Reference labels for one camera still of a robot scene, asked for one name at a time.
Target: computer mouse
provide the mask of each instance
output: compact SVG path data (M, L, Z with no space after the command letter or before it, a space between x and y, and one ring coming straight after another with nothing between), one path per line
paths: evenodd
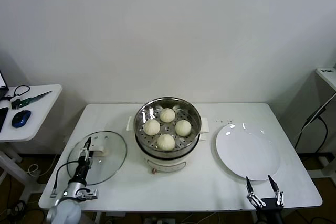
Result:
M20 112L17 112L12 119L12 126L14 128L20 128L24 126L28 121L30 115L31 115L30 110L22 110Z

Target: cable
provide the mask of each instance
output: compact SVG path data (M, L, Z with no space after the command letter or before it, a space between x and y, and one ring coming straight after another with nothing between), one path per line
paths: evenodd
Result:
M324 135L324 139L323 139L322 144L320 145L320 147L318 147L318 149L317 149L314 153L317 153L317 152L322 148L322 146L324 145L324 143L326 142L327 137L328 137L328 126L327 126L327 124L325 123L325 121L323 120L322 117L319 116L318 119L324 124L324 127L325 127L325 135ZM304 162L304 161L307 161L307 160L310 159L310 158L311 158L311 157L307 157L307 158L303 159L302 161L303 161L303 162Z
M309 221L302 215L298 210L295 211L307 224L310 224Z
M303 216L298 210L296 210L295 211L303 220L305 220L305 222L307 223L307 224L313 224L313 222L315 221L315 220L317 220L317 219L321 219L321 220L325 220L325 221L327 221L327 222L329 222L329 223L332 223L332 224L336 224L335 222L333 222L332 220L329 220L329 219L327 219L327 218L325 218L325 217L314 217L314 218L312 218L310 221L308 221L306 218L305 218L305 216Z
M58 179L58 172L59 170L61 170L62 167L68 165L68 164L72 164L72 163L78 163L78 161L70 161L70 162L66 162L64 164L62 164L58 169L57 169L57 172L56 172L56 178L55 178L55 183L54 183L54 187L53 187L53 191L56 191L56 188L57 188L57 179Z
M8 193L8 198L7 198L7 209L9 209L9 199L11 198L11 193L12 193L12 176L9 176L9 193Z
M203 218L202 220L200 220L197 224L200 224L203 220L209 218L209 217L212 216L212 215L215 215L216 213L217 213L217 212L214 212L214 213L208 215L207 217L204 217L204 218Z
M21 88L21 87L26 87L26 88L28 88L28 89L27 89L26 91L22 92L21 94L17 94L16 91L17 91L19 88ZM28 86L28 85L20 85L20 86L17 86L17 87L15 88L15 90L14 90L14 94L13 94L13 95L9 95L9 96L6 96L6 97L2 97L2 98L0 99L0 101L1 101L1 100L7 100L7 101L10 101L12 98L14 98L14 97L19 97L19 96L21 96L21 95L27 93L29 90L30 90L30 86Z
M304 125L304 126L302 127L301 131L295 136L295 138L296 138L297 136L299 136L299 135L306 129L306 127L307 127L312 121L314 121L314 120L316 119L316 116L319 115L320 111L321 111L322 109L324 109L324 107L327 106L328 103L329 103L335 96L336 96L336 93L333 94L333 95L331 96L331 98L329 98L328 101L326 101L325 104L322 105L322 106L317 110L317 112L314 114L314 116L312 116L311 119L310 119L310 121L309 121L306 125Z
M120 219L123 219L123 218L125 218L125 216L113 217L113 218L109 219L108 221L106 221L105 224L113 224L112 221L114 221L114 220L120 220Z
M194 214L194 213L192 213L192 214L188 215L186 218L184 218L184 219L180 222L180 224L182 224L186 219L189 219L189 217L191 217L193 214Z
M52 160L52 163L51 163L50 167L49 167L44 173L42 173L42 174L40 174L40 175L38 175L38 176L33 175L32 173L35 172L35 171L37 171L39 167L38 167L38 164L32 164L32 165L30 165L30 166L28 167L28 174L29 174L31 177L35 177L35 178L36 178L36 177L41 177L41 176L47 174L47 173L50 171L50 169L53 167L54 162L55 162L55 160L56 160L56 157L57 157L57 154L55 155L54 159ZM34 166L34 165L36 166L36 169L33 170L33 171L30 171L30 168L31 168L32 166Z
M325 141L327 140L327 137L328 137L328 126L327 126L327 124L325 123L325 121L323 120L322 117L319 116L318 119L324 124L325 136L324 136L324 140L323 140L322 144L320 145L320 147L318 147L318 149L315 151L315 153L317 153L322 148L322 146L324 145L324 143L325 143Z
M300 132L300 134L299 134L298 140L296 141L296 144L295 144L295 146L294 146L294 149L296 149L296 147L298 146L298 144L299 144L299 142L300 142L300 139L301 139L301 136L302 136L302 131L303 131L303 129L305 128L306 125L307 125L307 122L305 122L305 123L303 124L302 128L301 128L301 132Z
M314 218L311 219L311 221L310 221L309 224L313 224L314 220L317 220L317 219L325 220L325 221L327 221L327 222L329 222L329 223L336 224L336 223L333 222L332 220L329 220L329 219L324 218L324 217L314 217Z
M40 175L38 175L38 176L36 176L36 175L33 174L33 172L35 172L35 171L37 171L37 170L39 169L38 164L32 164L32 165L30 165L30 166L28 167L28 170L23 170L23 171L24 171L25 173L28 173L31 177L41 177L41 176L47 174L47 173L50 171L50 169L53 167L53 164L54 164L54 162L55 162L55 160L56 160L57 155L58 155L58 154L56 154L55 157L54 157L54 160L52 160L52 163L51 163L50 167L49 167L44 173L42 173L42 174L40 174ZM11 165L9 165L9 166L10 166L12 169L14 169L14 170L22 170L22 169L18 169L17 167L14 167L14 166L11 166Z
M195 223L195 222L184 222L184 221L185 221L186 219L188 219L191 215L193 215L193 213L192 213L192 214L190 214L188 217L186 217L183 221L181 221L180 224L200 224L203 220L209 218L209 217L212 216L212 215L215 215L216 213L218 213L218 212L213 212L212 214L210 214L210 215L204 217L203 219L201 219L201 220L200 220L199 222L197 222L197 223Z

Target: floor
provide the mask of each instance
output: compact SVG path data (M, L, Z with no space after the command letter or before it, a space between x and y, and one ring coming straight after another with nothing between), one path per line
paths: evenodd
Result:
M53 162L53 156L44 156L44 155L37 155L37 156L24 156L23 161L19 164L24 170L28 170L28 167L31 164L38 164L39 169L42 172L45 172ZM319 169L321 168L321 164L317 160L317 158L311 157L308 160L307 158L303 158L303 164L307 169ZM47 172L45 175L39 177L39 183L47 183L49 176L53 171L53 167ZM318 188L322 198L323 198L323 205L318 208L310 208L310 209L301 209L298 211L294 211L288 214L284 221L286 224L305 224L309 223L313 217L324 217L333 222L336 222L336 187L333 182L329 179L314 179L313 180L316 187ZM20 194L23 191L23 186L15 179L11 178L9 175L6 176L2 184L0 185L0 192L2 196L0 197L0 223L7 224L10 223L8 220L4 220L6 214L3 212L8 206L12 206L17 200L19 200ZM25 217L18 221L17 223L25 223L25 224L39 224L45 223L43 222L43 213L38 209L38 199L40 195L35 194L32 195L27 204L27 214ZM125 217L107 217L104 214L102 215L101 224L123 224L123 223L133 223L133 224L143 224L145 218L173 218L176 219L176 223L180 223L186 217L188 217L191 213L173 213L173 214L151 214L151 213L133 213L127 214ZM85 212L85 215L89 219L93 219L96 213L93 212ZM202 214L202 213L195 213L192 214L189 218L184 220L184 223L198 223L203 218L209 216L209 214ZM202 224L210 224L210 223L221 223L221 224L229 224L229 223L246 223L246 224L253 224L251 213L249 212L221 212L213 214L209 216L207 219L202 221ZM331 223L327 222L323 219L316 219L313 224L320 224L320 223Z

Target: black cable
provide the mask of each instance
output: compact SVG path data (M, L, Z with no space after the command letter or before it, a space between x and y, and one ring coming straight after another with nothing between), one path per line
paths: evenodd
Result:
M66 162L64 164L62 164L58 169L57 169L57 172L56 172L56 178L55 178L55 183L54 183L54 187L53 189L56 190L57 188L57 179L58 179L58 172L59 170L61 170L62 167L68 165L68 164L72 164L72 163L78 163L78 161L70 161L70 162Z
M307 224L313 224L314 220L317 220L317 219L325 220L325 221L327 221L327 222L329 222L329 223L336 224L336 223L333 222L332 220L329 220L329 219L327 219L327 218L325 218L325 217L314 217L314 218L312 218L310 221L308 221L308 220L305 218L305 216L303 216L298 210L296 210L295 212L296 212L296 213L297 213L303 220L305 220L305 222L306 222Z
M12 193L12 176L9 176L9 193L8 193L8 199L7 199L7 209L9 209L9 199L11 198Z
M302 215L298 210L295 211L307 224L310 224L309 221L305 218L305 216Z
M12 177L11 175L9 175L9 192L8 192L8 198L7 198L7 209L9 209L9 199L11 198L11 194L12 194ZM7 216L4 219L0 220L0 223L4 222L5 220L7 220Z
M296 149L296 147L298 146L298 144L299 144L299 142L300 142L300 139L301 139L301 136L302 136L302 133L303 133L303 128L307 125L307 121L303 124L303 126L302 126L302 128L301 128L301 132L300 132L300 135L299 135L299 138L298 138L298 140L297 140L297 142L296 142L296 144L295 144L295 146L294 146L294 149Z
M314 153L317 153L322 148L322 146L325 144L325 142L327 140L327 137L328 137L328 126L327 126L327 124L325 123L325 121L323 120L322 117L319 116L318 119L323 123L323 125L325 127L325 135L324 135L324 139L323 139L322 144L317 148L317 150Z
M46 214L43 212L43 210L42 210L42 209L39 209L39 208L34 208L34 209L30 209L30 210L26 211L26 213L28 213L28 212L32 212L32 211L40 211L40 212L43 214L43 219L42 219L42 221L41 221L41 223L40 223L40 224L43 224L44 219L46 218Z
M22 92L21 94L17 94L16 91L21 88L21 87L26 87L28 88L26 91ZM27 93L28 91L30 90L30 86L28 85L20 85L20 86L17 86L16 89L14 90L14 94L13 95L8 95L6 97L2 97L0 100L8 100L10 101L12 98L14 97L19 97L20 95L23 95L25 93Z
M311 221L310 221L309 224L313 224L314 220L317 220L317 219L325 220L325 221L327 221L327 222L329 222L329 223L336 224L336 223L333 222L332 220L329 220L329 219L324 218L324 217L314 217L314 218L311 219Z

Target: small white desk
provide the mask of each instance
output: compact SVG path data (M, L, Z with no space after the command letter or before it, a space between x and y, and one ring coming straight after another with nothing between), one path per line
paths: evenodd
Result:
M336 91L336 69L318 68L316 73ZM309 170L311 178L330 178L336 185L336 158L329 163L326 157L319 157L319 161L324 166L323 169Z
M16 87L10 87L7 95L13 95ZM36 177L29 176L15 162L21 162L22 158L10 147L10 142L23 142L31 140L40 129L43 121L47 117L50 109L56 102L62 91L61 85L40 85L30 86L29 92L22 96L15 97L12 100L20 98L21 100L35 97L39 94L52 91L40 100L29 104L19 110L11 109L11 102L1 101L0 108L9 107L8 114L0 132L0 167L4 172L0 175L0 183L6 177L7 173L16 178L25 185L21 199L27 201L31 193L41 192L43 186L36 183ZM27 123L20 128L12 127L12 119L14 115L21 110L30 110L32 115Z
M246 181L231 172L217 157L214 149L217 132L228 120L236 123L257 123L268 129L272 141L281 155L281 165L273 179L285 192L285 208L314 207L322 198L305 170L293 146L267 104L194 104L202 117L208 119L208 138L201 141L188 158L188 164L175 173L156 173L142 159L135 142L134 132L127 132L129 116L134 116L141 104L90 104L88 105L50 180L39 200L39 206L50 208L49 198L57 168L67 161L73 146L84 136L96 131L120 133L128 148L126 160L108 181L91 186L99 191L96 200L80 204L83 211L237 211L253 210L246 199ZM58 192L69 180L66 168L58 177ZM269 181L253 182L256 194L274 195Z

